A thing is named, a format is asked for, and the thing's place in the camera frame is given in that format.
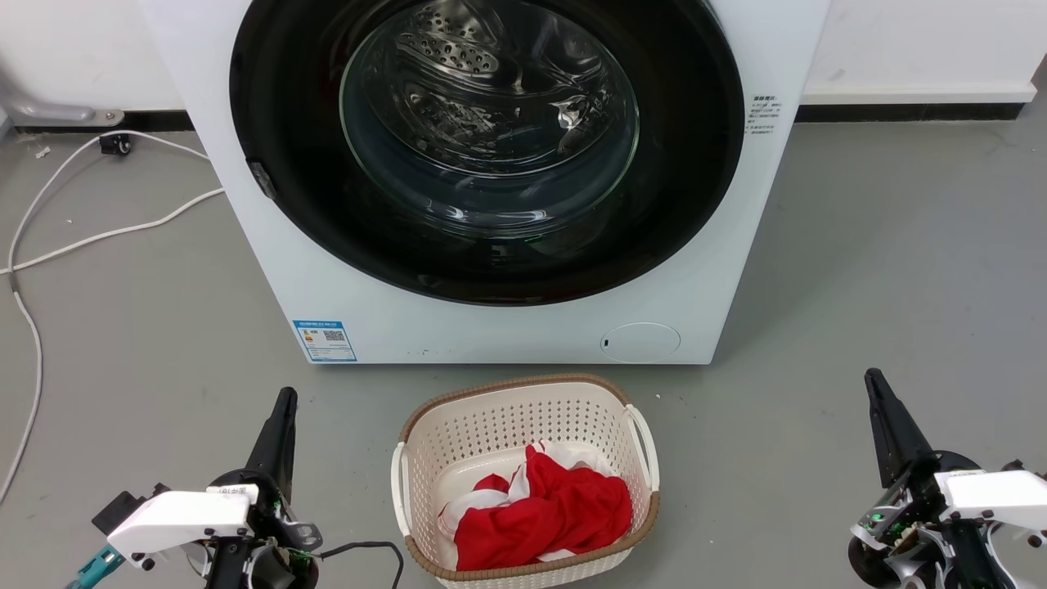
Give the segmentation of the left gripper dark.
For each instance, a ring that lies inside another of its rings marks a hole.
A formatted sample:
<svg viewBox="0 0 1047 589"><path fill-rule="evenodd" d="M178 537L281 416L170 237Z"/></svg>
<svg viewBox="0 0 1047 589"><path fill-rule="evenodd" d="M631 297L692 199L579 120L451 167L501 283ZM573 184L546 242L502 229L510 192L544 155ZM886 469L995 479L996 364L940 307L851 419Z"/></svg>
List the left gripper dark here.
<svg viewBox="0 0 1047 589"><path fill-rule="evenodd" d="M204 589L314 589L314 553L324 536L313 522L296 517L293 489L298 391L281 388L245 468L213 481L221 491L254 486L245 523L235 533L213 534Z"/></svg>

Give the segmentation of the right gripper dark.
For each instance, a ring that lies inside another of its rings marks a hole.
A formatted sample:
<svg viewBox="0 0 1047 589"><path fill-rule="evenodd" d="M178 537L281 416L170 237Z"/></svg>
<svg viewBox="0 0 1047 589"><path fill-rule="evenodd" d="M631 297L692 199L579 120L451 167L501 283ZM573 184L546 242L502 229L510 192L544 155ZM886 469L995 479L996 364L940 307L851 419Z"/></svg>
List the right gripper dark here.
<svg viewBox="0 0 1047 589"><path fill-rule="evenodd" d="M882 370L867 369L865 387L879 486L887 491L852 527L847 558L856 576L873 589L1018 589L990 546L1004 524L987 515L972 519L965 544L978 540L984 551L961 564L958 536L940 521L946 500L935 474L978 465L937 455Z"/></svg>

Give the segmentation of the black round glass washer door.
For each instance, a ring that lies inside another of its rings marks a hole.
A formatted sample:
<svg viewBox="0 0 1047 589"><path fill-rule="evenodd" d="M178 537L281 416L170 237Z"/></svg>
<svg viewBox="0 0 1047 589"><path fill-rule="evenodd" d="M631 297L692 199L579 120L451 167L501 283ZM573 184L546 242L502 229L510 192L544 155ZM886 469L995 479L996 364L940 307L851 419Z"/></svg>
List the black round glass washer door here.
<svg viewBox="0 0 1047 589"><path fill-rule="evenodd" d="M463 304L582 299L672 257L728 191L743 105L703 0L251 0L231 56L281 212Z"/></svg>

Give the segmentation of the white front-load washing machine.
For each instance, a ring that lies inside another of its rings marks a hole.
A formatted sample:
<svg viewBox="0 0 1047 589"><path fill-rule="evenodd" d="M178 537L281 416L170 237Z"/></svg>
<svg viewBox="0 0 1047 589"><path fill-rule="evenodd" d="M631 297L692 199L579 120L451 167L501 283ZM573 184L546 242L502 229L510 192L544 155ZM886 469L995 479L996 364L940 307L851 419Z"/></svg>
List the white front-load washing machine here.
<svg viewBox="0 0 1047 589"><path fill-rule="evenodd" d="M703 0L725 30L751 96L783 103L777 130L747 137L735 174L701 230L650 272L557 304L475 305L382 282L308 237L257 184L231 114L231 56L251 0L138 0L240 227L289 325L341 321L355 364L622 364L605 333L676 329L681 346L651 364L708 364L717 350L762 220L831 0Z"/></svg>

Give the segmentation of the blue energy label sticker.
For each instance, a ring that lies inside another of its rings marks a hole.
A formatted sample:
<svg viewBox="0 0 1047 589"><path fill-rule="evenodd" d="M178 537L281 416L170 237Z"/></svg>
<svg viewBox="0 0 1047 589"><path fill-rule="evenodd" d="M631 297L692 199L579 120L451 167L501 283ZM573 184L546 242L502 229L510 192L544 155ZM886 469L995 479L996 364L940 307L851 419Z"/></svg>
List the blue energy label sticker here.
<svg viewBox="0 0 1047 589"><path fill-rule="evenodd" d="M304 356L311 364L355 364L357 355L341 321L294 320Z"/></svg>

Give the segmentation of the cream perforated laundry basket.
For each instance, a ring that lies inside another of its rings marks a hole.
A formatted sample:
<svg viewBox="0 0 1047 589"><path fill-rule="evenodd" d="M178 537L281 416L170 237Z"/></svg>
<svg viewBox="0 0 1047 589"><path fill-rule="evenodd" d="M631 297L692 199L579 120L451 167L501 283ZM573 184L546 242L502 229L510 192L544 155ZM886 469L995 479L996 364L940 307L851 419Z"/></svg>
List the cream perforated laundry basket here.
<svg viewBox="0 0 1047 589"><path fill-rule="evenodd" d="M438 512L484 474L509 477L532 443L598 452L631 493L633 520L609 547L564 560L467 573ZM552 373L435 398L405 422L389 462L397 526L409 556L445 589L550 589L620 565L658 521L659 465L649 425L614 383Z"/></svg>

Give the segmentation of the round white filter cover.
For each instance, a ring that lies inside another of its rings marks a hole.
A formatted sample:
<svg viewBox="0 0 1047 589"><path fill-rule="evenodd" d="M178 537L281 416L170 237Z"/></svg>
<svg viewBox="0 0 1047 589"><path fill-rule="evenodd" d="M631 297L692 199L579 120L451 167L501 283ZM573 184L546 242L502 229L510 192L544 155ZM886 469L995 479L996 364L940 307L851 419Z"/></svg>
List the round white filter cover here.
<svg viewBox="0 0 1047 589"><path fill-rule="evenodd" d="M659 323L631 323L605 333L600 349L623 364L650 364L672 357L681 346L676 329Z"/></svg>

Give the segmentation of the red and white garment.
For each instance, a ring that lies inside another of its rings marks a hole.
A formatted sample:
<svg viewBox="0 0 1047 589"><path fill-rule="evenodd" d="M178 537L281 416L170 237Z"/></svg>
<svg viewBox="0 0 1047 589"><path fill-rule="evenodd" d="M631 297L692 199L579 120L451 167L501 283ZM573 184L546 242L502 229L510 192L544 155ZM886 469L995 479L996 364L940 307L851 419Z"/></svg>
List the red and white garment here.
<svg viewBox="0 0 1047 589"><path fill-rule="evenodd" d="M631 529L631 491L601 452L539 440L509 477L490 474L435 523L464 571L542 564L598 551Z"/></svg>

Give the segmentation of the printed text instruction sticker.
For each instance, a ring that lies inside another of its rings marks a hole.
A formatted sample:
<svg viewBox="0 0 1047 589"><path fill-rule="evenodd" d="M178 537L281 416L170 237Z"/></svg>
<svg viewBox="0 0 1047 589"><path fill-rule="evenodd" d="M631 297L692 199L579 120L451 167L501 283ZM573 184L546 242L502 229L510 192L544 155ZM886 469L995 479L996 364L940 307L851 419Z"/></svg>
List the printed text instruction sticker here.
<svg viewBox="0 0 1047 589"><path fill-rule="evenodd" d="M747 137L766 137L775 133L783 112L783 103L776 96L751 96L745 111Z"/></svg>

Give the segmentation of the grey metal pipe foot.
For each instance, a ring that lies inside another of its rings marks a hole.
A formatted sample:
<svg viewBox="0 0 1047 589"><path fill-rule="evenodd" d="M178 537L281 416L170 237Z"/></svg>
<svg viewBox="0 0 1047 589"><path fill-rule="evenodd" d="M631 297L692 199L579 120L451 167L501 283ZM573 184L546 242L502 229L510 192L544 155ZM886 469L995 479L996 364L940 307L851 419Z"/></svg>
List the grey metal pipe foot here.
<svg viewBox="0 0 1047 589"><path fill-rule="evenodd" d="M126 119L122 110L42 101L0 70L0 110L20 128L109 128Z"/></svg>

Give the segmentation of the black wall baseboard strip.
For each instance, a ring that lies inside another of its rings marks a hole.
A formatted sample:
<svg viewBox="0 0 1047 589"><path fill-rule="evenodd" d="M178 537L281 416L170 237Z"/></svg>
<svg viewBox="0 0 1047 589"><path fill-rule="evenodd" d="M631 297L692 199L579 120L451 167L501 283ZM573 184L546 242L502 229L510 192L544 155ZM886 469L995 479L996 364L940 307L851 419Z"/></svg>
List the black wall baseboard strip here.
<svg viewBox="0 0 1047 589"><path fill-rule="evenodd" d="M1013 122L1024 103L803 105L797 124Z"/></svg>

